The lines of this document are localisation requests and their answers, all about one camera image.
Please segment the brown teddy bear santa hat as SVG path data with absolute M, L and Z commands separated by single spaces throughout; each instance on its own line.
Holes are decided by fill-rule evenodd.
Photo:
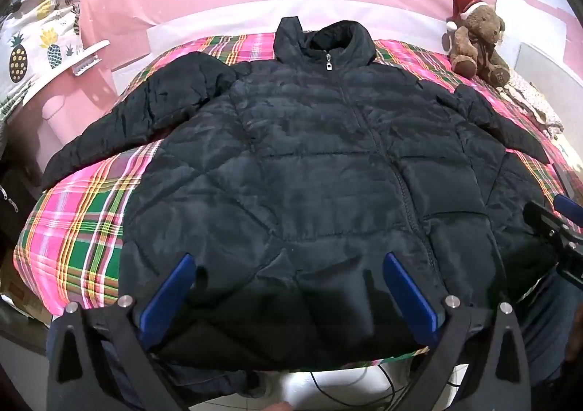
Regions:
M 504 32 L 505 22 L 493 6 L 482 0 L 453 0 L 444 38 L 451 70 L 467 79 L 477 76 L 494 88 L 506 85 L 509 67 L 496 51 Z

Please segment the pineapple print fabric bag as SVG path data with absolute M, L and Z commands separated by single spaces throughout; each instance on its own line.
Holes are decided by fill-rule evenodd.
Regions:
M 32 85 L 83 50 L 79 0 L 14 0 L 1 17 L 1 119 Z

